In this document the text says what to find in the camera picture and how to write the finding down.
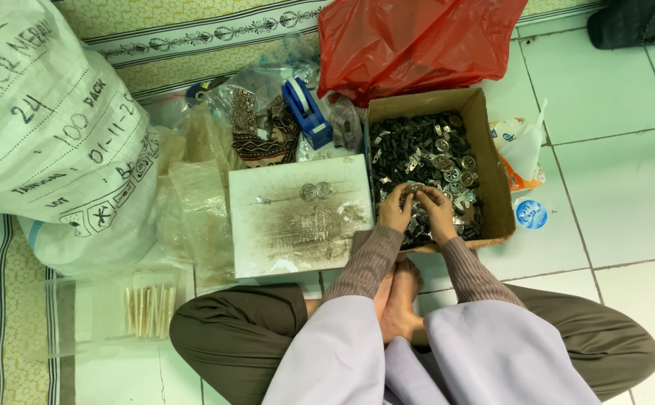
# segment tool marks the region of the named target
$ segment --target blue tape dispenser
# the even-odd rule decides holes
[[[324,119],[312,94],[299,78],[289,78],[282,85],[283,98],[287,111],[295,118],[297,125],[305,133],[305,139],[314,150],[332,141],[332,128]]]

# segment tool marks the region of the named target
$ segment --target tape roll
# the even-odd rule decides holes
[[[300,104],[302,105],[302,108],[300,111],[303,113],[305,111],[310,110],[310,106],[307,105],[307,98],[305,97],[305,94],[302,92],[302,87],[300,87],[299,84],[297,84],[297,81],[295,78],[291,77],[287,79],[288,83],[292,85],[293,88],[293,93],[297,96],[297,98],[300,100]]]

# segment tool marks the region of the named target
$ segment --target clear plastic container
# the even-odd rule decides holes
[[[94,282],[93,343],[134,345],[169,337],[180,273],[170,265],[138,267]]]
[[[20,291],[18,341],[26,360],[85,353],[92,343],[93,284],[89,279],[35,281]]]

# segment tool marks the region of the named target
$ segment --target bare foot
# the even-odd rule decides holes
[[[397,263],[393,263],[390,270],[387,271],[385,278],[380,282],[380,286],[377,289],[377,294],[375,294],[375,314],[377,315],[377,320],[380,321],[382,318],[382,313],[385,311],[385,306],[387,306],[387,300],[390,299],[390,292],[392,291],[392,280],[395,276],[395,267]]]
[[[395,336],[412,341],[416,329],[422,328],[422,318],[412,311],[412,301],[422,288],[420,271],[409,260],[398,263],[392,281],[392,291],[380,319],[382,339],[389,343]]]

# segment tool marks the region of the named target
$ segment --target cardboard box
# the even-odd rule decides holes
[[[476,194],[485,203],[481,208],[482,232],[485,239],[468,241],[467,246],[477,249],[503,244],[510,239],[515,229],[510,183],[507,181],[507,171],[497,155],[492,140],[487,121],[485,93],[481,88],[431,91],[370,101],[368,127],[365,129],[365,146],[368,152],[366,153],[368,178],[373,201],[379,200],[379,196],[376,196],[373,186],[369,126],[387,118],[414,117],[447,110],[457,110],[462,114],[467,129],[467,139],[477,161],[480,187],[476,189]],[[404,252],[433,253],[439,251],[440,247],[437,244],[430,244]]]

